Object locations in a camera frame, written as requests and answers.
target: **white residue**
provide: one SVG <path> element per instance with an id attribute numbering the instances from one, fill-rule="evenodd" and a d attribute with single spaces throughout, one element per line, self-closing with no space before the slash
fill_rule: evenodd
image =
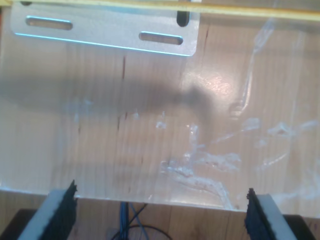
<path id="1" fill-rule="evenodd" d="M 261 127 L 260 119 L 257 117 L 251 117 L 248 118 L 244 123 L 242 124 L 242 131 L 250 131 L 259 129 Z"/>
<path id="2" fill-rule="evenodd" d="M 199 129 L 198 126 L 195 124 L 192 124 L 190 126 L 190 135 L 189 135 L 189 142 L 191 147 L 194 149 L 197 147 L 197 142 L 198 142 L 198 136 L 199 136 Z"/>
<path id="3" fill-rule="evenodd" d="M 194 161 L 194 163 L 196 164 L 208 164 L 214 167 L 214 169 L 217 169 L 221 172 L 238 171 L 239 167 L 237 166 L 237 164 L 240 162 L 241 159 L 239 155 L 236 153 L 227 153 L 225 155 L 213 155 L 207 152 L 198 152 L 196 160 Z"/>
<path id="4" fill-rule="evenodd" d="M 319 122 L 317 120 L 311 120 L 311 121 L 306 121 L 305 123 L 302 123 L 298 129 L 300 131 L 311 131 L 314 128 L 318 127 Z"/>
<path id="5" fill-rule="evenodd" d="M 161 119 L 156 122 L 155 127 L 157 129 L 166 129 L 167 128 L 167 124 L 164 122 L 165 116 L 166 116 L 165 111 L 163 111 L 162 115 L 160 117 Z"/>
<path id="6" fill-rule="evenodd" d="M 211 143 L 212 144 L 216 144 L 216 143 L 225 141 L 225 140 L 227 140 L 229 138 L 232 138 L 234 135 L 235 135 L 235 133 L 228 133 L 228 134 L 226 134 L 224 136 L 218 137 L 216 140 L 212 141 Z"/>
<path id="7" fill-rule="evenodd" d="M 267 130 L 267 133 L 272 136 L 292 137 L 296 133 L 284 122 L 279 122 L 275 127 Z"/>
<path id="8" fill-rule="evenodd" d="M 74 121 L 76 124 L 79 123 L 79 114 L 78 114 L 77 112 L 74 114 L 73 121 Z"/>
<path id="9" fill-rule="evenodd" d="M 260 139 L 259 141 L 257 141 L 257 142 L 254 143 L 254 147 L 255 147 L 256 149 L 260 149 L 260 148 L 263 148 L 264 146 L 266 146 L 267 144 L 268 144 L 268 143 L 267 143 L 266 140 Z"/>
<path id="10" fill-rule="evenodd" d="M 92 101 L 89 101 L 88 99 L 84 99 L 83 102 L 88 106 L 91 106 L 94 104 Z"/>
<path id="11" fill-rule="evenodd" d="M 168 175 L 172 180 L 193 190 L 204 191 L 220 197 L 223 207 L 232 210 L 232 204 L 229 199 L 229 192 L 220 181 L 195 176 L 192 170 L 186 171 L 181 166 L 175 166 L 174 161 L 162 162 L 162 173 Z"/>
<path id="12" fill-rule="evenodd" d="M 157 129 L 165 129 L 167 127 L 167 124 L 162 121 L 157 121 L 155 127 Z"/>
<path id="13" fill-rule="evenodd" d="M 135 109 L 135 113 L 134 114 L 132 114 L 132 116 L 133 116 L 133 119 L 136 119 L 136 120 L 138 120 L 140 117 L 139 117 L 139 113 L 138 113 L 138 110 L 137 109 Z"/>

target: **clear plastic sheet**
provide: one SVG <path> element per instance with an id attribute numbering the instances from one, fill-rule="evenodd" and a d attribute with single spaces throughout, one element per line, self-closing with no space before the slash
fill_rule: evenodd
<path id="1" fill-rule="evenodd" d="M 0 189 L 245 211 L 254 188 L 320 216 L 318 23 L 203 15 L 188 58 L 3 27 Z"/>

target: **aluminum plate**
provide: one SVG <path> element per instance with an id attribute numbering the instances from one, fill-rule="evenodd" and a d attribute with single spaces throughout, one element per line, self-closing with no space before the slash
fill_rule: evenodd
<path id="1" fill-rule="evenodd" d="M 30 25 L 30 18 L 68 23 L 71 29 Z M 177 24 L 176 11 L 39 3 L 26 6 L 15 2 L 10 26 L 15 34 L 22 36 L 192 56 L 197 49 L 199 21 L 200 14 L 193 12 L 188 25 L 181 27 Z M 141 33 L 182 39 L 182 43 L 141 40 Z"/>

